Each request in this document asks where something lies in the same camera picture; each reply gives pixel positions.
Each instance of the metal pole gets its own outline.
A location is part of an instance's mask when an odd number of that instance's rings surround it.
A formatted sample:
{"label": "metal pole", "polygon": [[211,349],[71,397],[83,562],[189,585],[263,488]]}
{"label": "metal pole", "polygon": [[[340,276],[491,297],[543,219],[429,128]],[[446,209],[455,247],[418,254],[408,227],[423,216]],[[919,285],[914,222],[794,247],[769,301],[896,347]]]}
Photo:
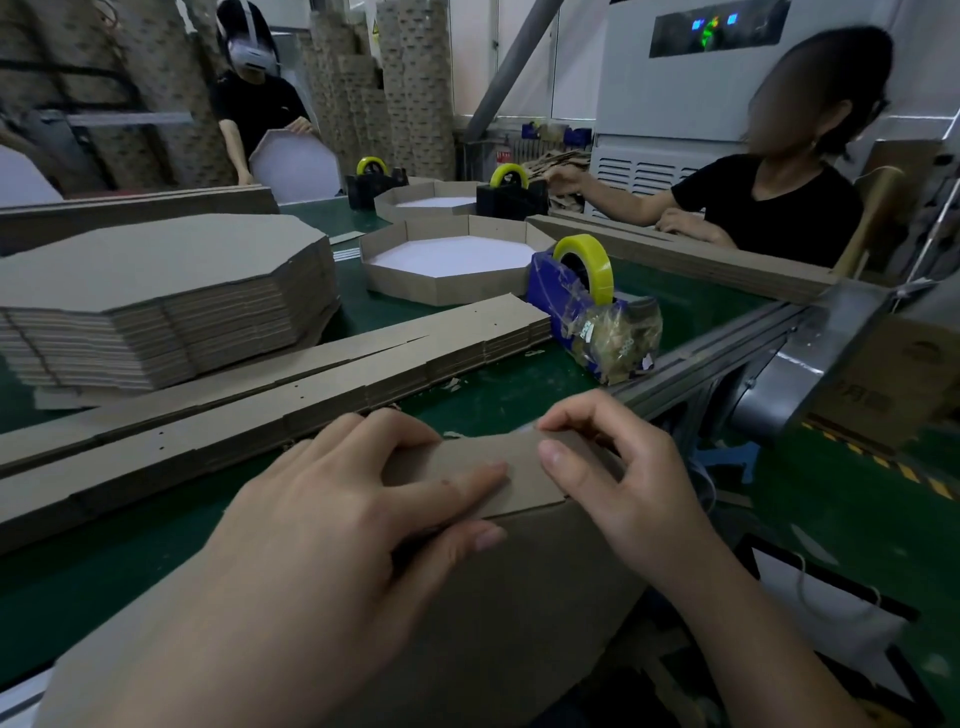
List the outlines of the metal pole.
{"label": "metal pole", "polygon": [[467,124],[464,141],[478,141],[487,130],[563,3],[564,0],[537,0],[534,7],[530,9],[530,14],[523,21],[520,32],[516,34],[514,44],[510,46],[507,58],[503,60],[496,75],[493,76],[487,93],[484,94],[477,111],[473,113],[473,118]]}
{"label": "metal pole", "polygon": [[906,277],[906,282],[911,282],[920,273],[921,266],[923,266],[926,256],[930,252],[930,248],[932,248],[933,244],[937,242],[937,237],[940,234],[940,228],[944,224],[944,219],[947,217],[947,213],[953,206],[953,201],[957,197],[957,192],[960,192],[960,178],[958,178],[953,184],[953,189],[950,190],[949,197],[947,197],[947,203],[944,205],[944,208],[940,210],[940,216],[937,218],[937,222],[934,223],[933,229],[930,231],[930,235],[927,237],[923,249],[917,256],[917,261],[913,264],[913,268],[910,270],[910,275]]}

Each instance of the finger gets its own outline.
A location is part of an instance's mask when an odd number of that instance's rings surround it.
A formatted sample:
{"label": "finger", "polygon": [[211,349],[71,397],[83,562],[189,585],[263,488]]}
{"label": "finger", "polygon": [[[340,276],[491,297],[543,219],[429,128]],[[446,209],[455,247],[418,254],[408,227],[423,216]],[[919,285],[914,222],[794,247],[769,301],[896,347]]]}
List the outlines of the finger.
{"label": "finger", "polygon": [[556,440],[537,446],[540,464],[568,496],[584,507],[596,522],[602,522],[615,507],[616,482],[606,471],[593,468],[584,458]]}
{"label": "finger", "polygon": [[341,415],[317,433],[315,438],[305,441],[307,447],[300,451],[300,455],[297,461],[293,463],[292,468],[302,469],[310,463],[320,460],[340,445],[362,423],[363,417],[355,412]]}
{"label": "finger", "polygon": [[628,465],[643,454],[658,451],[663,437],[662,430],[600,389],[557,402],[540,418],[537,428],[546,432],[596,430],[613,440]]}
{"label": "finger", "polygon": [[383,639],[399,649],[454,567],[471,553],[501,544],[507,532],[487,521],[465,521],[450,526],[431,541],[386,593],[377,627]]}
{"label": "finger", "polygon": [[379,477],[397,448],[415,448],[443,441],[437,432],[417,418],[391,407],[372,412],[338,448],[341,464],[351,473]]}
{"label": "finger", "polygon": [[502,485],[508,470],[506,463],[492,463],[444,480],[389,488],[396,541],[462,516]]}
{"label": "finger", "polygon": [[293,447],[285,450],[274,462],[270,464],[267,470],[261,473],[258,477],[261,477],[261,478],[277,477],[278,475],[283,473],[287,468],[289,468],[297,460],[300,454],[303,453],[303,451],[306,450],[309,446],[310,446],[309,440],[300,440]]}

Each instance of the octagonal box lid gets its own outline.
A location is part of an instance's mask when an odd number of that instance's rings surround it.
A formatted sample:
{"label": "octagonal box lid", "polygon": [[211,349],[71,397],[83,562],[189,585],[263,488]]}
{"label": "octagonal box lid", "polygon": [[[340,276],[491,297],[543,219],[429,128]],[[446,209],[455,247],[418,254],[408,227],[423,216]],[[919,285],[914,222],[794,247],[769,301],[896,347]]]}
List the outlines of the octagonal box lid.
{"label": "octagonal box lid", "polygon": [[514,220],[420,218],[360,239],[371,291],[428,305],[461,305],[527,292],[530,259],[556,241]]}
{"label": "octagonal box lid", "polygon": [[389,223],[422,217],[473,215],[479,182],[428,182],[394,187],[373,201],[376,214]]}

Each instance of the yellow tape roll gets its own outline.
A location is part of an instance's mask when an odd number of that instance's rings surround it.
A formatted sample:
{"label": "yellow tape roll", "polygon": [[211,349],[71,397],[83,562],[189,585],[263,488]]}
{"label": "yellow tape roll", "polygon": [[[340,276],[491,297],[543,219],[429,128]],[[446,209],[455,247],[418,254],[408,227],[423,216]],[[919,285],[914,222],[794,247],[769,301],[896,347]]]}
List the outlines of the yellow tape roll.
{"label": "yellow tape roll", "polygon": [[364,157],[359,162],[357,162],[357,174],[364,175],[367,173],[367,167],[371,164],[379,164],[380,171],[383,174],[387,174],[387,165],[383,162],[383,159],[380,157]]}
{"label": "yellow tape roll", "polygon": [[554,260],[572,270],[586,284],[597,305],[613,303],[613,268],[607,251],[593,235],[570,235],[553,249]]}
{"label": "yellow tape roll", "polygon": [[530,186],[530,178],[527,176],[527,171],[519,164],[501,164],[497,167],[496,171],[493,172],[493,176],[490,178],[490,186],[499,187],[503,183],[503,178],[511,172],[520,177],[520,184],[523,185],[523,189]]}

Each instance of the hair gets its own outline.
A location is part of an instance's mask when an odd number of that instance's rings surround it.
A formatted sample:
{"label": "hair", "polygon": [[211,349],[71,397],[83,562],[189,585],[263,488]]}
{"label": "hair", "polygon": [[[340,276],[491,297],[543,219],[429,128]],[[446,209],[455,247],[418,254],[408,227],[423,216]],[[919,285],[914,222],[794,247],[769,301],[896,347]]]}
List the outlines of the hair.
{"label": "hair", "polygon": [[894,41],[872,25],[837,28],[798,43],[783,58],[804,51],[810,56],[804,70],[819,83],[823,108],[842,101],[852,104],[847,118],[817,144],[821,154],[845,155],[847,145],[890,106],[886,85],[893,69]]}
{"label": "hair", "polygon": [[[256,38],[251,38],[251,40],[257,40],[263,43],[274,52],[274,56],[276,56],[279,61],[280,54],[276,50],[274,37],[270,33],[270,26],[267,25],[267,20],[263,17],[263,13],[260,12],[260,9],[253,3],[250,3],[250,12],[253,15],[253,30],[256,33]],[[219,0],[217,4],[217,20],[220,21],[220,25],[223,26],[226,32],[225,36],[220,28],[217,28],[217,43],[220,45],[220,52],[223,53],[224,58],[229,61],[230,53],[227,48],[228,42],[237,36],[245,36],[248,33],[247,14],[244,12],[240,0]]]}

